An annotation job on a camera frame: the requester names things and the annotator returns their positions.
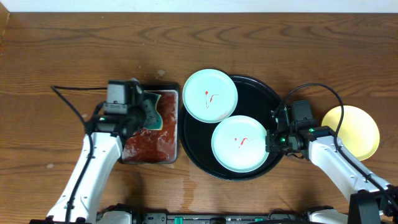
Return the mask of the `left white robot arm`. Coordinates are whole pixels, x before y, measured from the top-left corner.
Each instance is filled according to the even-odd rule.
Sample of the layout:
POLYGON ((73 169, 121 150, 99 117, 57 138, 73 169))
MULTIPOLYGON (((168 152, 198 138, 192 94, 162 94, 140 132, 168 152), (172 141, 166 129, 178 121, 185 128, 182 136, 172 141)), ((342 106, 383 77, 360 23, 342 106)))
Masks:
POLYGON ((104 213, 98 213, 98 207, 127 139, 141 128, 162 124, 157 112, 159 98, 159 94, 144 94, 143 102, 128 114, 100 115, 102 108, 112 105, 107 101, 97 105, 91 119, 84 122, 83 147, 68 184, 42 223, 141 223, 141 216, 122 204, 104 213))

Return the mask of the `green and yellow sponge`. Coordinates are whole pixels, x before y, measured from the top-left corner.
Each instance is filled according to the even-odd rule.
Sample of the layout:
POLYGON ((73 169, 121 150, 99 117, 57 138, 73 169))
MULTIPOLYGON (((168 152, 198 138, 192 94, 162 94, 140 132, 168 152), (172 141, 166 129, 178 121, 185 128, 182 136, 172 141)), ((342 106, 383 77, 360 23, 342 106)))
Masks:
POLYGON ((163 127, 163 119, 157 111, 157 104, 161 95, 151 92, 144 93, 144 100, 142 102, 142 109, 146 114, 144 128, 149 130, 159 131, 163 127))

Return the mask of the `yellow plate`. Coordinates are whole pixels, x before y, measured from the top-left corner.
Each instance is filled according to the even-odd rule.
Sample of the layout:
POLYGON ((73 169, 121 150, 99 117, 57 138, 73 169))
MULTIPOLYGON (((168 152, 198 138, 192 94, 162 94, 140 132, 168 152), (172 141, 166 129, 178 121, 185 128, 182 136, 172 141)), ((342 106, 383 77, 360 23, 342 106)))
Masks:
POLYGON ((338 137, 344 146, 358 160, 369 159, 380 143, 379 128, 373 118, 364 110, 344 105, 344 117, 338 137))

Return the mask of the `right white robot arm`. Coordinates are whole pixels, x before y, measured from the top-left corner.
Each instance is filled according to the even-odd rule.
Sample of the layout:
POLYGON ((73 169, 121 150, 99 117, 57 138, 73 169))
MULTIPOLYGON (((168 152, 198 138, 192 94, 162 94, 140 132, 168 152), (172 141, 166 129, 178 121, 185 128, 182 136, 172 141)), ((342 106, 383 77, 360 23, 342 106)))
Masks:
POLYGON ((267 152, 310 161, 349 202, 347 214, 324 206, 308 211, 305 219, 310 223, 380 223, 385 215, 397 223, 397 187, 355 158, 335 131, 318 126, 309 108, 292 110, 293 106, 286 106, 272 111, 277 127, 267 131, 267 152))

